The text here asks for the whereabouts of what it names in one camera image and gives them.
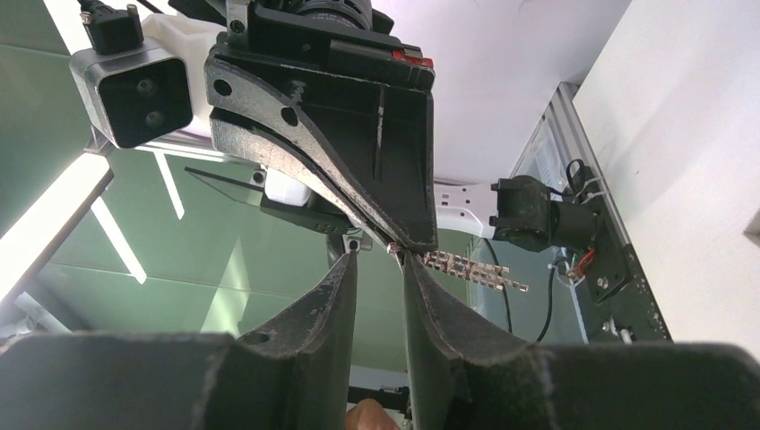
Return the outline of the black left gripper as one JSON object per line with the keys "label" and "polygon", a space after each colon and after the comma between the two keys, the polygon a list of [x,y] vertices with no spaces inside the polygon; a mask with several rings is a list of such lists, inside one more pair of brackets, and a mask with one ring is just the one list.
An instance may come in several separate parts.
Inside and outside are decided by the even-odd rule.
{"label": "black left gripper", "polygon": [[[375,241],[438,247],[434,62],[369,1],[216,1],[226,19],[204,63],[215,149],[290,176]],[[255,75],[288,77],[290,100]]]}

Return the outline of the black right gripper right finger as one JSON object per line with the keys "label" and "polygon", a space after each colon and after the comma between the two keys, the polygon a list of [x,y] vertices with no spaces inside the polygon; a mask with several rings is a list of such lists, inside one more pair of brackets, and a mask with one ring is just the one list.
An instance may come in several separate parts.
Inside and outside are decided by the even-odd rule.
{"label": "black right gripper right finger", "polygon": [[418,429],[756,429],[759,365],[725,344],[535,344],[403,256]]}

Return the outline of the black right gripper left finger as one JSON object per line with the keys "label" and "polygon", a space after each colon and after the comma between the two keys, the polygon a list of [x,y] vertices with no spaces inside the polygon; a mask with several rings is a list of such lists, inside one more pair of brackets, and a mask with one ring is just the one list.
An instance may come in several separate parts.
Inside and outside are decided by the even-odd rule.
{"label": "black right gripper left finger", "polygon": [[340,429],[357,256],[245,335],[36,334],[1,355],[4,429]]}

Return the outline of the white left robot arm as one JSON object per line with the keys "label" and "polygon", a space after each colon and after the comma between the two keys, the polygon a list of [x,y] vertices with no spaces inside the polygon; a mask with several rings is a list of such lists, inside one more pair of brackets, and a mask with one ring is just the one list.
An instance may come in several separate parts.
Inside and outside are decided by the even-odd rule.
{"label": "white left robot arm", "polygon": [[539,252],[584,249],[600,220],[530,176],[434,185],[434,64],[368,1],[216,1],[204,66],[214,146],[304,185],[393,252],[438,247],[437,221]]}

